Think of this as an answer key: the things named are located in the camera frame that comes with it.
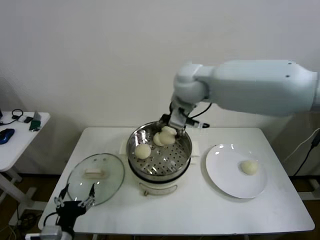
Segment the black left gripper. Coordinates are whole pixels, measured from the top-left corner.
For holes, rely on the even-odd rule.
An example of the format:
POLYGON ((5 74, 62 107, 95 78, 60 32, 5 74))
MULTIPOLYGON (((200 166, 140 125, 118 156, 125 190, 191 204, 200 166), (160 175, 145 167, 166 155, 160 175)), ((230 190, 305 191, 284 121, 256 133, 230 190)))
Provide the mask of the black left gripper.
POLYGON ((67 184, 54 198, 56 212, 59 216, 57 225, 63 231, 72 231, 79 216, 86 213, 86 208, 91 208, 95 204, 95 184, 93 183, 88 197, 83 201, 65 201, 64 198, 68 192, 69 184, 67 184))

